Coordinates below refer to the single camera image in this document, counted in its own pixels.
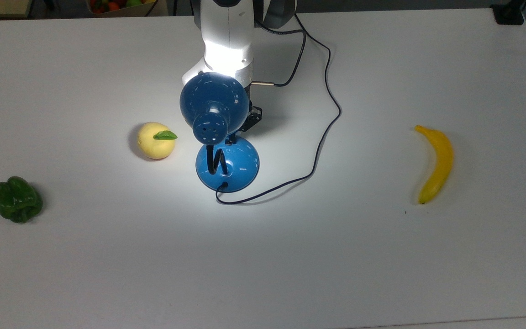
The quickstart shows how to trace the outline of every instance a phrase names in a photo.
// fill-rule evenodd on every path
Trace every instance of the banana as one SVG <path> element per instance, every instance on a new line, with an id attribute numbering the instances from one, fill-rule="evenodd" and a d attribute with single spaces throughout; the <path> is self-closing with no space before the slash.
<path id="1" fill-rule="evenodd" d="M 419 125 L 415 126 L 415 130 L 424 135 L 436 151 L 436 168 L 419 193 L 419 203 L 424 204 L 432 200 L 444 186 L 452 170 L 453 149 L 449 139 L 441 131 Z"/>

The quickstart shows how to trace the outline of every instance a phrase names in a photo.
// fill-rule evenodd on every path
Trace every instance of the bell pepper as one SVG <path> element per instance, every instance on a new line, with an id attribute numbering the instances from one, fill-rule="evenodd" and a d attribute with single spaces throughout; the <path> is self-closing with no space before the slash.
<path id="1" fill-rule="evenodd" d="M 0 182 L 0 215 L 14 223 L 25 223 L 42 210 L 42 197 L 25 179 L 17 176 Z"/>

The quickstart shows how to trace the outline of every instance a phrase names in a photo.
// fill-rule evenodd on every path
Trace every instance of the lamp shade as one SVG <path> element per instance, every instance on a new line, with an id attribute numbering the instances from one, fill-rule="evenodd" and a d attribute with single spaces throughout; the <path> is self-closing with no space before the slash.
<path id="1" fill-rule="evenodd" d="M 180 110 L 196 139 L 206 145 L 223 142 L 236 133 L 249 113 L 249 97 L 232 77 L 216 72 L 200 73 L 186 83 Z"/>

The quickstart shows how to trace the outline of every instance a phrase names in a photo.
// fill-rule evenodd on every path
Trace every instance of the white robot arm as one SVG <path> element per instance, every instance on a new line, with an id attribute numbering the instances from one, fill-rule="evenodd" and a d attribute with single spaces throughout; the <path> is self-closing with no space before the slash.
<path id="1" fill-rule="evenodd" d="M 184 85 L 200 72 L 235 78 L 244 88 L 252 82 L 255 16 L 269 27 L 281 27 L 295 12 L 296 0 L 194 0 L 196 24 L 202 31 L 204 57 L 182 77 Z"/>

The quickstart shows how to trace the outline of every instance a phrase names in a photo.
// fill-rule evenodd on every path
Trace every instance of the black cable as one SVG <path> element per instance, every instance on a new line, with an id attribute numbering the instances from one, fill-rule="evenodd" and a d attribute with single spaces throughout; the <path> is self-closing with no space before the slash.
<path id="1" fill-rule="evenodd" d="M 292 179 L 290 181 L 286 181 L 285 183 L 283 183 L 281 185 L 277 185 L 276 187 L 274 187 L 272 189 L 269 189 L 269 190 L 267 190 L 265 192 L 261 192 L 261 193 L 257 194 L 256 196 L 251 196 L 249 198 L 246 198 L 246 199 L 243 199 L 243 200 L 238 200 L 238 201 L 233 201 L 233 202 L 226 202 L 226 201 L 223 201 L 223 200 L 221 200 L 219 198 L 219 193 L 221 192 L 221 189 L 224 189 L 225 187 L 228 186 L 228 184 L 226 182 L 224 182 L 221 186 L 219 186 L 219 188 L 215 192 L 216 200 L 218 202 L 220 202 L 221 204 L 240 204 L 240 203 L 244 203 L 244 202 L 249 202 L 250 200 L 254 200 L 256 198 L 264 196 L 265 194 L 269 194 L 270 192 L 273 192 L 275 190 L 281 189 L 282 187 L 284 187 L 286 185 L 290 185 L 292 183 L 296 183 L 298 181 L 303 181 L 303 180 L 306 180 L 306 179 L 312 177 L 313 174 L 316 172 L 316 167 L 318 165 L 318 160 L 320 158 L 320 150 L 322 148 L 322 145 L 324 144 L 324 141 L 326 140 L 326 136 L 328 135 L 328 131 L 330 131 L 330 128 L 332 127 L 332 125 L 334 125 L 336 120 L 338 120 L 338 118 L 340 118 L 340 116 L 342 115 L 342 107 L 340 107 L 340 104 L 338 104 L 338 101 L 336 100 L 336 98 L 332 94 L 332 90 L 330 90 L 330 86 L 328 85 L 328 68 L 330 67 L 330 62 L 331 62 L 331 59 L 332 59 L 332 51 L 330 50 L 330 48 L 328 48 L 328 46 L 326 46 L 325 44 L 319 42 L 318 40 L 316 40 L 315 38 L 313 38 L 313 36 L 311 36 L 309 34 L 309 32 L 305 29 L 305 27 L 303 27 L 303 24 L 301 24 L 301 21 L 300 21 L 298 15 L 294 14 L 294 17 L 296 17 L 296 20 L 298 21 L 298 24 L 300 25 L 301 29 L 305 32 L 305 35 L 309 36 L 311 40 L 313 40 L 318 45 L 320 45 L 323 48 L 325 48 L 326 50 L 328 50 L 328 60 L 326 62 L 326 67 L 324 68 L 324 85 L 326 86 L 326 91 L 328 91 L 328 95 L 330 95 L 330 98 L 332 99 L 332 102 L 334 102 L 334 105 L 338 108 L 338 115 L 336 116 L 336 118 L 334 118 L 332 121 L 330 121 L 330 124 L 328 124 L 328 127 L 326 127 L 326 129 L 324 130 L 324 133 L 322 134 L 322 138 L 320 138 L 320 142 L 318 143 L 318 147 L 316 148 L 316 155 L 314 156 L 314 164 L 313 164 L 309 174 L 307 174 L 307 175 L 305 175 L 303 177 Z"/>
<path id="2" fill-rule="evenodd" d="M 150 13 L 151 13 L 152 10 L 155 8 L 155 5 L 157 4 L 158 1 L 159 1 L 159 0 L 155 0 L 155 1 L 154 1 L 154 4 L 153 4 L 152 7 L 150 8 L 150 10 L 147 11 L 145 17 L 148 17 L 148 16 L 150 15 Z"/>
<path id="3" fill-rule="evenodd" d="M 294 70 L 292 71 L 292 75 L 290 75 L 288 81 L 286 81 L 285 83 L 279 83 L 279 84 L 278 83 L 273 83 L 274 87 L 285 87 L 290 82 L 292 82 L 292 79 L 294 78 L 294 75 L 296 75 L 296 71 L 298 70 L 299 62 L 301 60 L 301 55 L 303 54 L 303 50 L 305 49 L 305 39 L 306 39 L 305 31 L 303 29 L 291 30 L 291 31 L 274 31 L 274 30 L 270 29 L 269 27 L 266 27 L 265 25 L 261 24 L 261 22 L 257 21 L 257 19 L 255 19 L 255 23 L 257 23 L 257 25 L 259 25 L 265 31 L 267 31 L 267 32 L 269 32 L 271 34 L 274 34 L 274 35 L 292 35 L 294 33 L 301 33 L 301 35 L 303 36 L 303 40 L 301 40 L 300 53 L 298 55 L 298 60 L 296 60 L 296 64 L 294 66 Z"/>

